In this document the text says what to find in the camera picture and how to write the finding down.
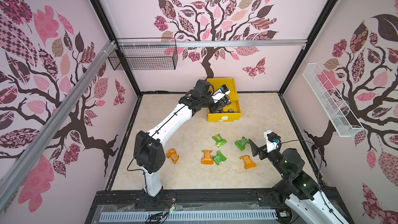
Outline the yellow plastic drawer cabinet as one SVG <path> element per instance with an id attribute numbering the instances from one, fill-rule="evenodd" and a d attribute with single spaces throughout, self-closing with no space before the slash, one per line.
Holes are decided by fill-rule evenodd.
<path id="1" fill-rule="evenodd" d="M 223 108 L 224 113 L 214 113 L 211 114 L 207 111 L 207 121 L 208 122 L 232 122 L 236 120 L 240 120 L 241 111 L 239 106 L 238 94 L 236 89 L 236 83 L 233 78 L 209 78 L 207 80 L 210 82 L 215 89 L 218 89 L 222 85 L 226 85 L 229 90 L 229 98 L 231 100 L 231 104 Z M 229 109 L 234 109 L 235 113 L 228 113 Z"/>

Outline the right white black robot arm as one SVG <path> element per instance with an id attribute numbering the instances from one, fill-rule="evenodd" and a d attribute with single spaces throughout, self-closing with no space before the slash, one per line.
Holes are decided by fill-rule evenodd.
<path id="1" fill-rule="evenodd" d="M 347 219 L 335 208 L 318 183 L 303 171 L 305 165 L 297 149 L 280 151 L 279 136 L 269 138 L 259 147 L 249 140 L 252 155 L 268 159 L 281 180 L 273 187 L 271 198 L 277 205 L 286 205 L 308 224 L 347 224 Z"/>

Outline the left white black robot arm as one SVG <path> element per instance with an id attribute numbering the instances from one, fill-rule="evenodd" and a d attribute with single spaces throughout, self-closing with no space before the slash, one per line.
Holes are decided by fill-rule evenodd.
<path id="1" fill-rule="evenodd" d="M 148 196 L 154 198 L 162 190 L 160 170 L 166 160 L 164 146 L 170 137 L 200 110 L 206 108 L 214 113 L 230 105 L 230 92 L 225 84 L 216 89 L 210 82 L 199 79 L 164 120 L 147 132 L 137 133 L 133 159 L 144 172 L 144 191 Z"/>

